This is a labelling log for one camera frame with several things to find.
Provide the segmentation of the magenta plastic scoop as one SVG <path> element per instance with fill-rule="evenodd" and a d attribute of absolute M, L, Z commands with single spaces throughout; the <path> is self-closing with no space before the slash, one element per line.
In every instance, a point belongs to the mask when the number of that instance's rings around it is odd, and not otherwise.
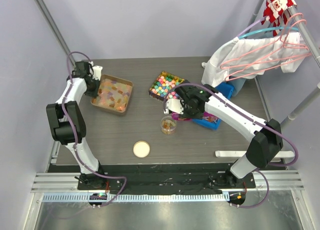
<path fill-rule="evenodd" d="M 178 113 L 172 113 L 171 117 L 176 121 L 190 121 L 191 118 L 189 118 L 188 115 L 178 114 Z"/>

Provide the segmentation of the dark tin of star candies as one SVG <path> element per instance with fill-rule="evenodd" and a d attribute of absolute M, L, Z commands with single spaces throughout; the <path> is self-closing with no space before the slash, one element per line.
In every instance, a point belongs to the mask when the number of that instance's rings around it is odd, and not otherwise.
<path fill-rule="evenodd" d="M 184 79 L 177 75 L 162 71 L 151 84 L 148 90 L 149 96 L 156 100 L 163 101 L 167 93 L 183 81 Z"/>

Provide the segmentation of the clear glass jar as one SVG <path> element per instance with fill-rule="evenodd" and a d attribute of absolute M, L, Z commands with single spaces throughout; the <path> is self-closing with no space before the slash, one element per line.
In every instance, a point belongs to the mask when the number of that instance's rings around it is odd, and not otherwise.
<path fill-rule="evenodd" d="M 174 120 L 172 117 L 163 117 L 160 122 L 161 131 L 166 134 L 170 135 L 175 133 L 177 128 L 177 121 Z"/>

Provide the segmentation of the gold tin of popsicle candies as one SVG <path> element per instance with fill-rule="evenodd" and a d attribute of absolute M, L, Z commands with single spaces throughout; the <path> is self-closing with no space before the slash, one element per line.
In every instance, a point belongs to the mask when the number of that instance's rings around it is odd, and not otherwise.
<path fill-rule="evenodd" d="M 117 115 L 125 115 L 133 92 L 131 81 L 103 74 L 98 96 L 91 99 L 92 106 Z"/>

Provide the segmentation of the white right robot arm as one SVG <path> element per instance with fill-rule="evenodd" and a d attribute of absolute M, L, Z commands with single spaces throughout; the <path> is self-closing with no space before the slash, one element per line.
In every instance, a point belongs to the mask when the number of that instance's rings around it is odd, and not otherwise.
<path fill-rule="evenodd" d="M 184 82 L 177 86 L 175 92 L 180 99 L 167 100 L 165 111 L 177 113 L 187 119 L 201 119 L 205 113 L 214 115 L 249 142 L 246 153 L 233 163 L 225 176 L 230 187 L 238 187 L 247 174 L 266 167 L 282 149 L 278 121 L 266 121 L 249 114 L 207 84 L 201 86 Z"/>

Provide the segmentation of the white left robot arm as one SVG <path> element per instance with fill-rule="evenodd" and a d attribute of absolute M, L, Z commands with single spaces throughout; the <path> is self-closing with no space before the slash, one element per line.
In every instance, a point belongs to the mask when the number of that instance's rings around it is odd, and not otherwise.
<path fill-rule="evenodd" d="M 92 61 L 76 62 L 61 97 L 46 106 L 52 138 L 70 150 L 80 167 L 80 176 L 76 179 L 97 190 L 106 185 L 107 178 L 87 143 L 87 127 L 79 103 L 84 95 L 98 96 L 102 69 Z"/>

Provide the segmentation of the blue bin of lollipops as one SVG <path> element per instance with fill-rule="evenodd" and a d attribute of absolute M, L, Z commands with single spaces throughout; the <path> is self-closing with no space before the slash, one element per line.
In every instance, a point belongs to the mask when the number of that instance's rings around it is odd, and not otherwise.
<path fill-rule="evenodd" d="M 219 97 L 223 97 L 224 100 L 230 100 L 234 91 L 234 87 L 226 83 L 221 83 L 220 85 L 215 87 L 215 90 L 217 90 L 220 93 Z M 217 100 L 210 101 L 209 107 L 206 109 L 205 113 L 203 114 L 203 117 L 201 119 L 192 119 L 192 121 L 205 128 L 217 130 L 221 122 L 220 116 L 223 112 L 222 104 L 220 104 L 219 106 L 213 106 L 213 104 L 217 103 Z"/>

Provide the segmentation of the grey blue cloth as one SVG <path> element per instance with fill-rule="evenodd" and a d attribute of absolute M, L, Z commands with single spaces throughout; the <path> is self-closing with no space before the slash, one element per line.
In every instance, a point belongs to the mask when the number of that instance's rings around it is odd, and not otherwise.
<path fill-rule="evenodd" d="M 228 82 L 228 84 L 234 87 L 234 90 L 232 92 L 232 97 L 235 97 L 241 91 L 245 82 L 246 82 L 245 78 L 232 79 Z"/>

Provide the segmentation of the white shirt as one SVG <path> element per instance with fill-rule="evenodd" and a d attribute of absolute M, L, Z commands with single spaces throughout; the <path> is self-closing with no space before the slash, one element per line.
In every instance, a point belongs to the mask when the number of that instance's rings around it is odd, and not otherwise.
<path fill-rule="evenodd" d="M 258 39 L 235 37 L 202 64 L 201 83 L 216 87 L 232 78 L 252 79 L 275 68 L 293 73 L 310 55 L 299 32 Z"/>

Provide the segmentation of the round gold jar lid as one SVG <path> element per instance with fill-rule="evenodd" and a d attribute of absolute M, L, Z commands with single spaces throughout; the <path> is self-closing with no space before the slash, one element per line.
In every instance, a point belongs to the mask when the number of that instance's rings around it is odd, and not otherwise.
<path fill-rule="evenodd" d="M 133 146 L 133 154 L 138 158 L 145 158 L 150 153 L 150 145 L 146 141 L 138 141 Z"/>

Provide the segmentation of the teal hanger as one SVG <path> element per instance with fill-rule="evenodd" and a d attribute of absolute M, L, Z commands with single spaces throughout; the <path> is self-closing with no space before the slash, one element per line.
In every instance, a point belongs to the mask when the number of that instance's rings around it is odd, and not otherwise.
<path fill-rule="evenodd" d="M 267 38 L 268 38 L 268 37 L 273 37 L 273 33 L 274 33 L 274 32 L 276 32 L 276 33 L 281 33 L 283 29 L 284 29 L 283 26 L 263 28 L 263 29 L 254 30 L 254 31 L 251 31 L 251 32 L 249 32 L 249 33 L 240 35 L 240 36 L 238 36 L 238 37 L 235 37 L 235 39 L 243 39 L 243 38 L 247 38 L 247 37 L 249 37 L 249 36 L 257 35 L 257 34 L 262 34 L 262 35 L 263 35 L 263 38 L 265 38 L 265 37 L 267 37 Z"/>

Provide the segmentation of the red white cloth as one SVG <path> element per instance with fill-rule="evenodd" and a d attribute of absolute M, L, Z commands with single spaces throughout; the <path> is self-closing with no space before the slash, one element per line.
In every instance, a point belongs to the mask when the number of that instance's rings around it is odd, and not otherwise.
<path fill-rule="evenodd" d="M 288 8 L 296 6 L 295 0 L 266 0 L 263 11 L 264 20 L 261 24 L 269 22 L 272 27 L 285 26 L 290 18 Z"/>

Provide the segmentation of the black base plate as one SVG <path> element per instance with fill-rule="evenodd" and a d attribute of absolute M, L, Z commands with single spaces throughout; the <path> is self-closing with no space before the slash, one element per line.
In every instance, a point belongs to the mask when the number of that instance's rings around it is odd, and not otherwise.
<path fill-rule="evenodd" d="M 131 195 L 186 195 L 217 193 L 223 189 L 254 189 L 252 174 L 234 178 L 228 164 L 155 164 L 102 166 L 105 184 L 94 188 L 78 181 L 78 190 L 121 191 Z"/>

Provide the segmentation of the aluminium corner post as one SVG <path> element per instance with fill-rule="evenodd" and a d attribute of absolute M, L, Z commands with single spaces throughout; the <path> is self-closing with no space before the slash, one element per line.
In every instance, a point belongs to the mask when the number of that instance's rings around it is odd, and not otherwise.
<path fill-rule="evenodd" d="M 68 54 L 71 52 L 70 48 L 68 47 L 64 37 L 62 36 L 62 33 L 60 32 L 53 16 L 51 15 L 46 3 L 44 0 L 34 0 L 37 4 L 39 10 L 41 11 L 42 15 L 44 16 L 48 26 L 50 27 L 52 33 L 56 37 L 56 40 L 58 41 L 59 45 L 61 46 L 62 50 L 68 56 Z"/>

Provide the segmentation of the aluminium frame rail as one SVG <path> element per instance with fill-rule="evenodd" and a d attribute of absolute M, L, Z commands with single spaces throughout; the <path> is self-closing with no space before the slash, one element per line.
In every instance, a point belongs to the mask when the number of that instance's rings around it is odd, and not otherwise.
<path fill-rule="evenodd" d="M 224 172 L 217 173 L 139 173 L 130 176 L 123 193 L 130 195 L 178 195 L 205 194 L 211 191 L 254 191 L 254 190 L 303 190 L 304 185 L 297 171 L 271 170 L 261 174 L 248 175 L 235 187 L 223 179 Z M 123 185 L 123 180 L 106 180 L 95 187 L 81 183 L 77 173 L 38 173 L 31 187 L 31 192 L 75 192 L 101 191 L 107 187 L 116 193 Z"/>

